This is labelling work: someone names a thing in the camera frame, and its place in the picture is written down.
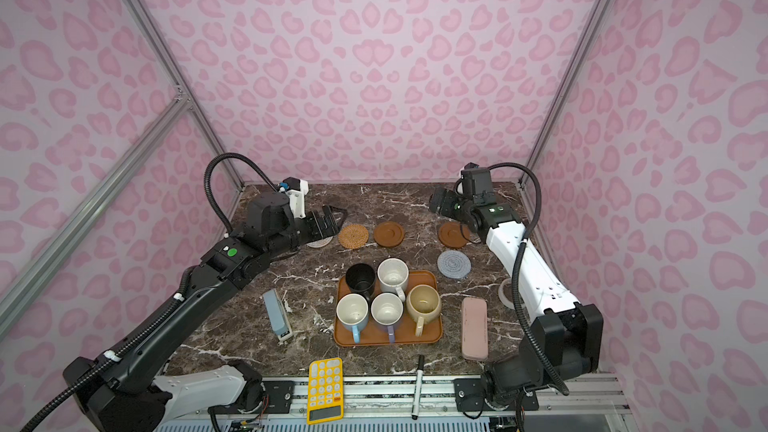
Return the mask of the black cup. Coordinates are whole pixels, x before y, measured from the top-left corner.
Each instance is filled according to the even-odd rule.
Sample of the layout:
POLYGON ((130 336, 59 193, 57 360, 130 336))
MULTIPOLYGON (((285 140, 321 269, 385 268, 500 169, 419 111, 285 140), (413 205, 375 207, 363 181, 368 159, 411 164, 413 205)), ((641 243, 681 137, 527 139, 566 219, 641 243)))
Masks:
POLYGON ((349 267, 345 274, 345 282, 349 291, 363 296, 371 302, 375 293, 376 272, 365 263, 357 263, 349 267))

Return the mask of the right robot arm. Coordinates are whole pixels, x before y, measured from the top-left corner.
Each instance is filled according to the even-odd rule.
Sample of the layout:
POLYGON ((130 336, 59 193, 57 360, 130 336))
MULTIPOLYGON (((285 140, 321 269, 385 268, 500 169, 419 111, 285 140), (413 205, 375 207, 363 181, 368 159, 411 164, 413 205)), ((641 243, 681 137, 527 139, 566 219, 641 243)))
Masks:
POLYGON ((429 209, 472 226, 510 277, 512 308, 523 339, 517 353, 484 368, 481 383, 490 406, 514 406, 521 413, 528 395, 547 388, 568 395, 568 380, 598 369, 603 315, 597 306, 582 304, 531 243, 540 204, 535 205, 529 223, 523 224, 492 193, 465 199, 437 187, 429 209))

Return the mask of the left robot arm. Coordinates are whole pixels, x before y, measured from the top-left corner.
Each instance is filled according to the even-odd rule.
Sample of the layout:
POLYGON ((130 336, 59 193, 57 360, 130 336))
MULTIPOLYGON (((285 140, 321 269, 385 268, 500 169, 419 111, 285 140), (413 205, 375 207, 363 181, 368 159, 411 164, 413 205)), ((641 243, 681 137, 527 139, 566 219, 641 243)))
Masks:
POLYGON ((183 376, 161 370, 210 315, 273 263, 337 235, 347 216, 329 205, 303 218, 286 204, 257 207, 182 273, 178 289, 139 326, 97 358, 71 362, 59 400, 73 398, 100 431, 153 431, 191 412, 262 408, 262 376, 243 360, 183 376))

